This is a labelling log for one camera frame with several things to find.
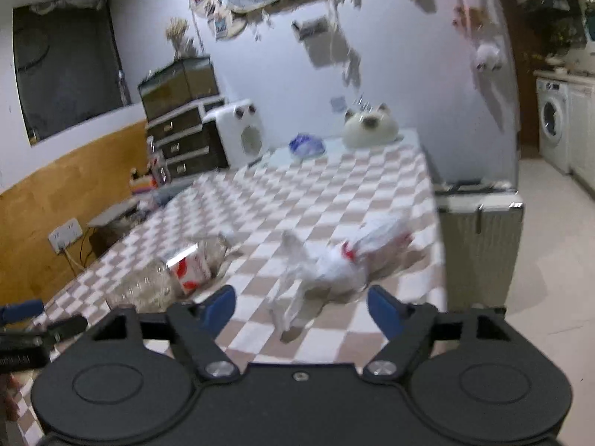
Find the clear plastic bottle red label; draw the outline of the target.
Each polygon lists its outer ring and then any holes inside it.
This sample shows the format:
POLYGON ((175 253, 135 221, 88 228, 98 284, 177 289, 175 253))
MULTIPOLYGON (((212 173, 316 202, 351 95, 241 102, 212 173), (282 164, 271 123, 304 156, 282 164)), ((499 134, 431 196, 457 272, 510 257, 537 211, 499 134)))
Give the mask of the clear plastic bottle red label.
POLYGON ((107 294, 110 310, 134 306, 137 312, 163 312, 209 285, 234 247, 225 234, 194 236, 125 275, 107 294))

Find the white plastic bag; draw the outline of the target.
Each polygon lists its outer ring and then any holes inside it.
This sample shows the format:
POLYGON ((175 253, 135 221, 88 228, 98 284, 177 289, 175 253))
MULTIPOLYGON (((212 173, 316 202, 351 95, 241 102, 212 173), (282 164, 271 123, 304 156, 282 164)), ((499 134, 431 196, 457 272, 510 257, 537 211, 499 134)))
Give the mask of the white plastic bag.
POLYGON ((304 327, 326 304, 357 298, 373 277, 398 263, 411 242, 411 217, 404 211, 370 220, 353 237, 320 249, 287 230, 280 245, 285 269, 267 299, 275 330, 304 327))

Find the beige ribbed suitcase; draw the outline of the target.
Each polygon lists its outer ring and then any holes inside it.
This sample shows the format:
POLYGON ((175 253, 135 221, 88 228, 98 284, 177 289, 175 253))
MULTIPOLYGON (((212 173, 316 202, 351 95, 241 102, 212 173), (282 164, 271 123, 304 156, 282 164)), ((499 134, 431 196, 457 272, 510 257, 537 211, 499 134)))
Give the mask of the beige ribbed suitcase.
POLYGON ((524 202, 508 181, 434 186, 445 248, 448 307, 503 307, 520 250, 524 202))

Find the rainbow striped box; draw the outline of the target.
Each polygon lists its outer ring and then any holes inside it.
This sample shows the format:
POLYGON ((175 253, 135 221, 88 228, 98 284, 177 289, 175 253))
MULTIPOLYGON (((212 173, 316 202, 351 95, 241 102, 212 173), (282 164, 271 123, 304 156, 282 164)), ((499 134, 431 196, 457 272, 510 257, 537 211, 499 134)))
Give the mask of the rainbow striped box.
POLYGON ((150 171, 141 174, 136 168, 132 168, 129 189, 132 195, 144 194, 157 189, 157 183, 150 171))

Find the brown white checkered tablecloth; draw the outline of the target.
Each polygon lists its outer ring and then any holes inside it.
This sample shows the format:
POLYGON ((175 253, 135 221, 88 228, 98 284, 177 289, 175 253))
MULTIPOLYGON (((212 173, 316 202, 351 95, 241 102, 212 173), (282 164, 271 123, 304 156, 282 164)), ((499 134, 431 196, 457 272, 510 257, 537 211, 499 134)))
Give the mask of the brown white checkered tablecloth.
POLYGON ((363 365, 383 338, 364 298, 314 299, 289 334, 274 330, 267 307, 285 258, 289 230, 313 256, 351 240, 366 223, 403 213, 411 245, 377 281, 404 302, 447 306, 444 247, 425 155, 411 134, 384 148, 346 151, 296 163, 282 155, 236 172, 203 174, 163 209, 135 227, 100 260, 54 296, 37 325, 73 314, 96 323, 124 275, 182 246, 190 237, 231 233, 238 253, 223 282, 237 294, 235 313, 218 344, 239 366, 255 362, 353 362, 363 365))

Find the small water bottle red label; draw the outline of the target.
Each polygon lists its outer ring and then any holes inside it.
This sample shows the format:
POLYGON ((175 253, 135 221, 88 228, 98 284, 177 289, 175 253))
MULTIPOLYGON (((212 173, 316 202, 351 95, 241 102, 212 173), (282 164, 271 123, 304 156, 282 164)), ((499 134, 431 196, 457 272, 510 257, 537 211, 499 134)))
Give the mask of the small water bottle red label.
POLYGON ((163 164, 163 152, 161 152, 154 143, 154 138, 148 136, 146 138, 148 169, 150 170, 153 179, 158 187, 167 183, 167 168, 163 164))

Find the white dark drawer cabinet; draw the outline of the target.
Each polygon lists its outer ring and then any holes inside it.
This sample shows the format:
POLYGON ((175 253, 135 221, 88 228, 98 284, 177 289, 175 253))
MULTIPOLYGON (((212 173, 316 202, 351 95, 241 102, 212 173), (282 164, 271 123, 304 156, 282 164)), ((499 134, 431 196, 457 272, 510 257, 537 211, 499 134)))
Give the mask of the white dark drawer cabinet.
POLYGON ((222 96, 194 100, 147 123, 149 149, 163 158, 172 180, 229 168, 216 124, 205 121, 226 102, 222 96))

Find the cat shaped white lamp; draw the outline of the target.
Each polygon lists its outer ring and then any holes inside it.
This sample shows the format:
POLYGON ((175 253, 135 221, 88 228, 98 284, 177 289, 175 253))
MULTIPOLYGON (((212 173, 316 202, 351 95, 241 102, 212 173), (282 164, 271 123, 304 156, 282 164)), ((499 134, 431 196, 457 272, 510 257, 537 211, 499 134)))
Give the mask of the cat shaped white lamp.
POLYGON ((386 104, 376 108, 345 112, 342 141, 349 149, 363 149, 396 142, 399 127, 386 104))

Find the white cat face heater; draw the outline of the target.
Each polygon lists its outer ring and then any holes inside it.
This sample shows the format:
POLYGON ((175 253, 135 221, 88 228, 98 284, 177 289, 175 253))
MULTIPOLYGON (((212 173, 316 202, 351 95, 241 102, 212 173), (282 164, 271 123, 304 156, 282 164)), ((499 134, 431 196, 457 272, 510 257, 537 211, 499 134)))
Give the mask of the white cat face heater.
POLYGON ((203 118, 203 127, 208 124, 215 125, 232 169, 251 165, 269 149, 261 116, 251 100, 212 109, 203 118))

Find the blue white tissue pack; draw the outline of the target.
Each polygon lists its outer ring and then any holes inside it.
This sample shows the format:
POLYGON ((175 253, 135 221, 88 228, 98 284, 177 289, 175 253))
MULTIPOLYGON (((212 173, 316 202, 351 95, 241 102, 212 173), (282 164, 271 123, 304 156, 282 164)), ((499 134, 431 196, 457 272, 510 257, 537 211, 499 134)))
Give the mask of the blue white tissue pack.
POLYGON ((289 142, 290 154, 299 160, 323 155, 326 152, 324 141, 311 134, 299 134, 289 142))

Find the glass fish tank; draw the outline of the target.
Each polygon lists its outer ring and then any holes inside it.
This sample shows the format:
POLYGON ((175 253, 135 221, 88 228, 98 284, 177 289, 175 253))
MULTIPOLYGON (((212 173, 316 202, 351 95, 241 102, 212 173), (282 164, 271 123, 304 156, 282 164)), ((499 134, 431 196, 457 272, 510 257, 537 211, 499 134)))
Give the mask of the glass fish tank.
POLYGON ((176 59, 166 68, 150 72, 137 89, 149 121, 194 100, 220 94, 208 55, 176 59))

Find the dark window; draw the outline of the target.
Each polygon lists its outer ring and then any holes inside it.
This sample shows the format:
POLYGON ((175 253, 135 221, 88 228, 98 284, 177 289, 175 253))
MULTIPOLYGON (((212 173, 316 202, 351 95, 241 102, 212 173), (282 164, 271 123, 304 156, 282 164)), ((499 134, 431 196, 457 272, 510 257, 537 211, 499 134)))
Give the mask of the dark window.
POLYGON ((48 0, 13 10, 21 111, 34 145, 131 104, 111 0, 48 0))

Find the white washing machine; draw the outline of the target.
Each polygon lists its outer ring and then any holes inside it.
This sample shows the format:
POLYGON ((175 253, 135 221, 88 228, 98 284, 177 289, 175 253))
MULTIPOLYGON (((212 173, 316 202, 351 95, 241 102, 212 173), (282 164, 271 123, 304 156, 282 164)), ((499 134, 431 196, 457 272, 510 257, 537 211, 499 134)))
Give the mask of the white washing machine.
POLYGON ((570 173, 568 85, 537 78, 540 153, 563 174, 570 173))

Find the dried flower bouquet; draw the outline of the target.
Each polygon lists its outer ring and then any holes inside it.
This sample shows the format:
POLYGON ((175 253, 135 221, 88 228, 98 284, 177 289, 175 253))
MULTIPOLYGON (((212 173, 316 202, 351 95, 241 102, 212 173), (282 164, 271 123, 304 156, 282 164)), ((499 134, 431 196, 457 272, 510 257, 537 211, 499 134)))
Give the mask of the dried flower bouquet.
POLYGON ((194 38, 187 36, 189 23, 186 19, 173 17, 165 30, 165 37, 171 43, 175 59, 196 58, 198 51, 194 46, 194 38))

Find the white wall power socket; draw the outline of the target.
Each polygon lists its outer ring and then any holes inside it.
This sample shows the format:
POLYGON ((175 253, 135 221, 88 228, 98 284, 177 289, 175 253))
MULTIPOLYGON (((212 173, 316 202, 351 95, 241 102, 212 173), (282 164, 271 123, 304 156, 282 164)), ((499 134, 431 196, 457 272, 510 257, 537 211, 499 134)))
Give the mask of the white wall power socket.
POLYGON ((67 247, 83 236, 83 229, 75 217, 58 226, 48 234, 47 240, 55 254, 61 254, 67 247))

